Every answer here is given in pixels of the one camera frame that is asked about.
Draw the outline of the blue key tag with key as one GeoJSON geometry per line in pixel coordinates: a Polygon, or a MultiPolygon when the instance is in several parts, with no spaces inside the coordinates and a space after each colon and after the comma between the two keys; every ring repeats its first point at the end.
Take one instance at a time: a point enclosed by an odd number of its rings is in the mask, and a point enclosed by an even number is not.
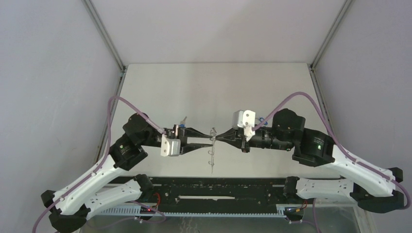
{"type": "Polygon", "coordinates": [[[263,123],[264,123],[263,125],[265,125],[265,126],[268,125],[268,122],[265,121],[265,118],[263,118],[263,117],[258,117],[257,120],[258,120],[259,122],[263,122],[263,123]]]}

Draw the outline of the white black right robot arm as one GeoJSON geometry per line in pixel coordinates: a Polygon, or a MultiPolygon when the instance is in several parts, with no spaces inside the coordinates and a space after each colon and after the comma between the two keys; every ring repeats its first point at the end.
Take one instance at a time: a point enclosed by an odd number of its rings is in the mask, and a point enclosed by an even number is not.
{"type": "Polygon", "coordinates": [[[285,201],[330,199],[356,203],[361,209],[384,214],[404,207],[405,196],[396,183],[403,180],[397,167],[380,168],[347,152],[342,152],[329,135],[305,127],[305,118],[289,109],[275,113],[271,127],[252,131],[254,112],[234,113],[234,126],[216,136],[242,152],[251,148],[292,151],[292,159],[309,167],[335,171],[339,179],[311,180],[287,177],[282,190],[285,201]]]}

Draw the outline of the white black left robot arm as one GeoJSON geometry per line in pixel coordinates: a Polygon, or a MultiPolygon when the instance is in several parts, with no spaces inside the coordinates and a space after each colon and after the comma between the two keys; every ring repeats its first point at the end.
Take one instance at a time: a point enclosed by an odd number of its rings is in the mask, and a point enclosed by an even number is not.
{"type": "Polygon", "coordinates": [[[207,148],[208,144],[188,143],[188,138],[210,138],[194,128],[156,129],[145,114],[133,114],[123,126],[124,134],[109,148],[108,155],[65,188],[47,190],[41,195],[50,211],[51,225],[59,233],[72,233],[83,227],[97,213],[118,204],[153,198],[154,186],[145,174],[126,183],[101,191],[106,184],[124,175],[144,160],[144,146],[160,148],[161,156],[179,156],[207,148]]]}

